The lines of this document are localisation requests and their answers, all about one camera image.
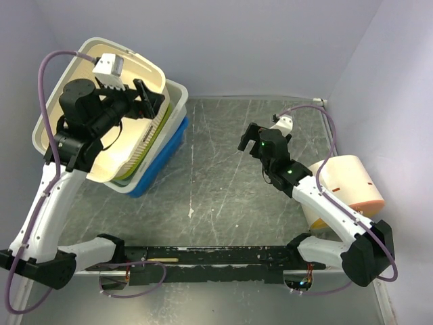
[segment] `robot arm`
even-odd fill
[[[14,257],[24,249],[15,272],[54,289],[65,286],[74,272],[92,265],[124,261],[124,242],[110,235],[72,246],[58,247],[66,216],[81,184],[90,172],[97,155],[104,150],[101,138],[123,117],[154,118],[164,96],[151,92],[140,79],[129,89],[120,80],[123,59],[105,53],[96,63],[93,74],[99,89],[88,79],[67,83],[59,103],[64,115],[57,123],[55,141],[61,161],[61,175],[48,194],[47,184],[55,176],[53,152],[49,147],[44,159],[43,176],[30,212],[8,250],[0,251],[0,266],[11,269]],[[42,205],[40,197],[46,196]],[[34,222],[32,215],[38,211]],[[25,247],[23,238],[32,229]]]
[[[342,242],[333,242],[321,240],[309,234],[300,235],[293,241],[296,243],[300,257],[308,262],[342,267],[354,283],[359,286],[367,286],[390,265],[390,262],[377,242],[359,223],[362,222],[370,229],[394,256],[390,226],[384,221],[372,222],[352,210],[323,187],[319,191],[311,171],[291,159],[288,152],[291,123],[288,129],[290,130],[282,131],[281,127],[276,126],[268,129],[251,123],[242,136],[238,149],[244,151],[248,142],[254,141],[250,154],[260,159],[263,171],[268,175],[271,184],[290,198],[312,208],[342,240]],[[356,221],[350,219],[346,213],[331,203],[323,193],[336,201],[344,210],[353,214]]]

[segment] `white wall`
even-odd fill
[[[192,95],[327,97],[382,0],[37,0],[57,40],[139,52]]]
[[[384,0],[329,99],[339,154],[356,154],[387,206],[400,325],[433,320],[433,2]]]
[[[33,0],[0,2],[0,44],[0,248],[5,249],[24,222],[41,179],[42,156],[31,141],[40,112],[37,72],[45,54],[58,46]],[[47,69],[48,92],[64,63],[53,61]],[[6,276],[0,269],[0,323],[7,315],[3,304]]]

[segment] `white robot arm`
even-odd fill
[[[385,251],[394,258],[390,226],[384,221],[372,222],[320,186],[308,168],[290,157],[291,118],[283,115],[276,120],[274,116],[274,122],[270,129],[250,123],[238,149],[244,151],[248,142],[254,141],[250,154],[260,159],[271,184],[314,210],[342,240],[334,242],[303,234],[289,245],[295,243],[304,261],[342,268],[354,283],[367,286],[390,266]]]

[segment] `black bracket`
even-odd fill
[[[383,220],[372,224],[371,231],[395,258],[391,227]],[[358,235],[350,248],[341,254],[341,258],[344,273],[359,286],[368,286],[390,266],[383,250],[367,232]]]
[[[37,263],[34,259],[19,260],[15,273],[53,289],[61,289],[72,279],[76,269],[75,254],[57,251],[54,260]],[[14,261],[12,252],[0,251],[0,267],[11,269]]]
[[[164,282],[263,281],[268,284],[283,284],[284,271],[307,270],[307,262],[297,249],[301,236],[287,246],[127,246],[125,253],[128,261],[176,260],[163,262],[167,265]],[[325,269],[325,265],[315,263],[315,269]],[[132,267],[129,284],[141,286],[157,283],[161,277],[162,268],[158,265]]]

